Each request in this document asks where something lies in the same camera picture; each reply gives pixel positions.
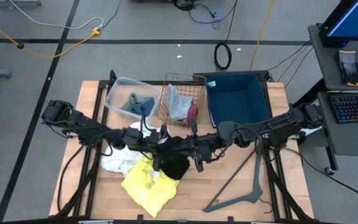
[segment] keyboard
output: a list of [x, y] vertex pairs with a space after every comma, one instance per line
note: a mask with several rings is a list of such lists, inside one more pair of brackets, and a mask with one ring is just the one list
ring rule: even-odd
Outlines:
[[358, 122], [358, 93], [331, 95], [329, 100], [337, 123]]

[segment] gray cloth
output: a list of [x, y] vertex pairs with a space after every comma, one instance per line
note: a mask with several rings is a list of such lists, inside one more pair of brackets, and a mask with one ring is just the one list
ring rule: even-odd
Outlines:
[[124, 111], [131, 112], [131, 113], [139, 114], [138, 112], [133, 110], [133, 107], [135, 105], [145, 103], [145, 102], [148, 102], [148, 101], [151, 101], [151, 100], [153, 101], [151, 107], [153, 107], [154, 106], [154, 99], [152, 97], [144, 97], [144, 96], [137, 95], [135, 93], [131, 93], [129, 95], [128, 101], [120, 109], [122, 109]]
[[173, 85], [168, 85], [165, 106], [168, 108], [169, 116], [172, 120], [178, 121], [187, 118], [187, 112], [190, 109], [192, 101], [192, 96], [181, 96]]

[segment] table leg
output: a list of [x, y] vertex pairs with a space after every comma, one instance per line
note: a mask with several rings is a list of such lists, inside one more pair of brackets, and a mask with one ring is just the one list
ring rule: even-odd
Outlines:
[[327, 156], [328, 156], [328, 160], [329, 160], [329, 167], [325, 168], [325, 172], [328, 175], [334, 175], [335, 171], [338, 170], [338, 165], [336, 164], [335, 154], [329, 146], [326, 146], [326, 150], [327, 150]]
[[317, 93], [328, 91], [324, 79], [321, 78], [309, 91], [307, 91], [296, 103], [293, 104], [293, 107], [297, 107], [303, 103], [312, 103], [317, 99]]

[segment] copper wire basket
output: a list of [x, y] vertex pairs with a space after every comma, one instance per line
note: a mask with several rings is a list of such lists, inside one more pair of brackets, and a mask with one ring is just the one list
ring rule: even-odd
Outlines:
[[178, 95], [192, 96], [193, 103], [197, 107], [197, 119], [198, 123], [203, 114], [204, 97], [205, 97], [205, 77], [197, 75], [184, 75], [176, 73], [168, 73], [165, 76], [164, 84], [162, 87], [162, 96], [160, 100], [160, 106], [158, 108], [157, 118], [162, 120], [165, 124], [188, 127], [189, 123], [186, 121], [174, 121], [171, 119], [168, 108], [165, 105], [168, 95], [168, 85], [173, 85], [178, 90]]

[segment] gray plastic hanger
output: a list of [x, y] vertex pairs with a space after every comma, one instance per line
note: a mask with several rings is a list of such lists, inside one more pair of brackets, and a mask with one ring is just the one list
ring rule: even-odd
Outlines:
[[220, 196], [220, 194], [223, 192], [223, 190], [230, 184], [231, 180], [237, 175], [237, 173], [242, 169], [242, 167], [247, 163], [247, 161], [251, 158], [251, 156], [255, 153], [255, 151], [252, 151], [249, 156], [245, 159], [245, 161], [240, 165], [240, 167], [235, 171], [235, 173], [230, 177], [230, 179], [223, 185], [222, 189], [215, 195], [215, 197], [210, 201], [210, 203], [207, 205], [206, 208], [203, 209], [204, 212], [213, 212], [218, 209], [224, 208], [226, 206], [235, 204], [237, 202], [252, 202], [256, 203], [260, 196], [263, 194], [262, 188], [260, 188], [259, 184], [259, 171], [260, 171], [260, 158], [262, 155], [262, 151], [260, 150], [260, 147], [257, 146], [257, 153], [256, 153], [256, 162], [255, 162], [255, 173], [254, 173], [254, 189], [252, 193], [234, 198], [216, 205], [212, 205], [213, 202]]

